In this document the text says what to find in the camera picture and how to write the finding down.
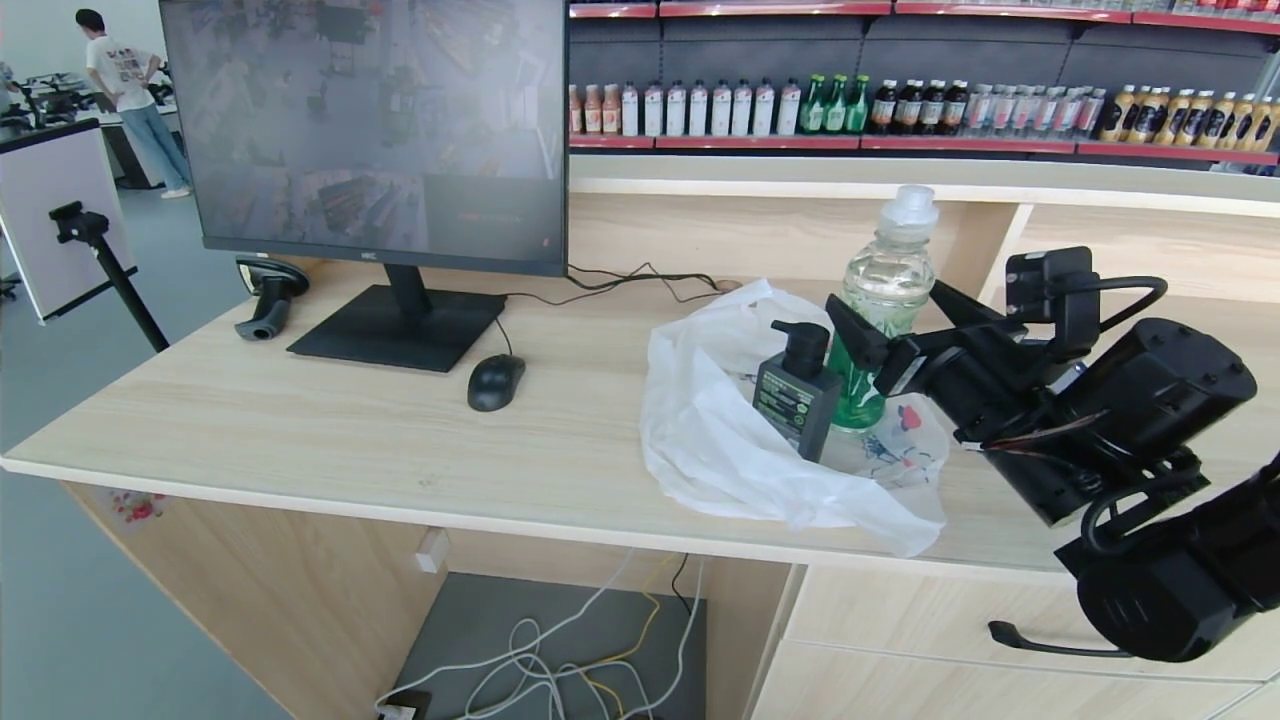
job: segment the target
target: yellow cable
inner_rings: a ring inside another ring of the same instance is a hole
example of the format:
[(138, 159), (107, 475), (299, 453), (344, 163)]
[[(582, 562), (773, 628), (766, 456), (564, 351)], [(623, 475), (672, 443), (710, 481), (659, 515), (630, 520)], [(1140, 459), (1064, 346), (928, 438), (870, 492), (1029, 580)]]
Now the yellow cable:
[[(658, 598), (653, 597), (652, 594), (649, 594), (649, 583), (652, 583), (653, 579), (658, 577), (658, 573), (663, 568), (666, 568), (667, 564), (671, 562), (676, 557), (676, 555), (678, 555), (678, 553), (672, 552), (671, 555), (668, 555), (662, 562), (658, 564), (657, 568), (653, 569), (653, 573), (649, 573), (649, 577), (645, 578), (644, 584), (640, 585), (640, 594), (645, 596), (645, 598), (649, 602), (653, 603), (653, 610), (649, 611), (649, 619), (644, 621), (644, 629), (640, 630), (640, 639), (636, 641), (635, 647), (632, 647), (631, 650), (628, 650), (628, 651), (626, 651), (623, 653), (614, 655), (612, 657), (605, 657), (604, 660), (596, 660), (596, 661), (593, 661), (593, 662), (588, 662), (586, 665), (599, 665), (602, 662), (614, 662), (614, 661), (618, 661), (618, 660), (626, 660), (627, 657), (631, 657), (632, 655), (635, 655), (644, 646), (644, 641), (649, 635), (649, 626), (653, 625), (653, 619), (658, 616), (658, 611), (662, 610), (662, 603), (658, 602)], [(589, 678), (586, 675), (586, 673), (582, 673), (582, 679), (585, 679), (591, 687), (602, 689), (602, 691), (609, 693), (609, 696), (613, 698), (613, 702), (616, 702), (617, 706), (618, 706), (618, 717), (622, 717), (626, 714), (626, 710), (622, 707), (622, 698), (618, 697), (618, 693), (613, 692), (613, 688), (611, 688), (609, 685), (605, 685), (604, 683), (598, 683), (598, 682), (593, 680), (591, 678)]]

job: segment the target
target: gray floor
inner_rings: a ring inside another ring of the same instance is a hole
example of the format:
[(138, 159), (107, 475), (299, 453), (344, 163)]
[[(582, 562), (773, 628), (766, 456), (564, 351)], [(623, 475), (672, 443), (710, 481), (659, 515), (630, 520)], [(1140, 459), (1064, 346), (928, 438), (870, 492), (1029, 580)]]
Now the gray floor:
[[(230, 255), (201, 247), (192, 201), (163, 201), (155, 192), (122, 193), (120, 200), (140, 266), (134, 284), (170, 341), (243, 300)], [(114, 293), (44, 328), (24, 296), (0, 305), (0, 450), (151, 356)], [(0, 477), (0, 552), (4, 719), (287, 717), (52, 482)], [(516, 620), (531, 615), (548, 628), (573, 614), (589, 592), (453, 577), (424, 625), (406, 676), (498, 655)], [(649, 607), (639, 594), (607, 593), (563, 635), (549, 639), (545, 655), (557, 662), (585, 661), (626, 650)], [(685, 621), (684, 609), (668, 598), (636, 655), (652, 697), (671, 683)], [(685, 679), (662, 708), (667, 720), (703, 716), (703, 637), (699, 624), (685, 656)], [(600, 678), (627, 707), (640, 705), (626, 675)], [(429, 685), (438, 698), (429, 717), (461, 710), (476, 679), (454, 674)], [(564, 688), (571, 717), (599, 716), (579, 683)], [(536, 694), (498, 720), (540, 720), (545, 703), (545, 693)]]

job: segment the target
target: white wall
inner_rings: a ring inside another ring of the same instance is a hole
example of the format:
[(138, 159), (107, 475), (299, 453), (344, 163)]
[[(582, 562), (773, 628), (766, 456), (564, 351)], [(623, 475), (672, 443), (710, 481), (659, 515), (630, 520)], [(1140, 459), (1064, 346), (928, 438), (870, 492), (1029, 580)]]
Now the white wall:
[(166, 56), (157, 0), (0, 0), (0, 56), (19, 78), (84, 72), (81, 8), (102, 13), (106, 32), (120, 42)]

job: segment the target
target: water bottle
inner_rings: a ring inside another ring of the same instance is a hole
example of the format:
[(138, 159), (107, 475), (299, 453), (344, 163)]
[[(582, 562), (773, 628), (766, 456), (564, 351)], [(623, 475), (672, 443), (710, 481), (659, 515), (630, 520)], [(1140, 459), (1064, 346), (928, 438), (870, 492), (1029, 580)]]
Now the water bottle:
[[(888, 337), (910, 332), (929, 300), (937, 274), (925, 246), (937, 224), (933, 190), (902, 186), (881, 210), (876, 240), (849, 261), (841, 299)], [(874, 427), (884, 415), (884, 398), (872, 384), (876, 374), (855, 368), (838, 340), (827, 365), (844, 378), (835, 427), (846, 432)]]

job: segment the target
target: blue jeans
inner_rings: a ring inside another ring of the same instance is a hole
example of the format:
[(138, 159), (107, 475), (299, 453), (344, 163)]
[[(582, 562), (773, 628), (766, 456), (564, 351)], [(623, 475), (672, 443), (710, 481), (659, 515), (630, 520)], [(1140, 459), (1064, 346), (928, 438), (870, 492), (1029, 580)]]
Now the blue jeans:
[(146, 152), (147, 159), (160, 167), (169, 190), (191, 187), (191, 167), (187, 165), (187, 159), (182, 156), (182, 150), (178, 150), (173, 133), (164, 124), (164, 118), (155, 105), (141, 110), (120, 110), (120, 120), (133, 133), (140, 145), (138, 150)]

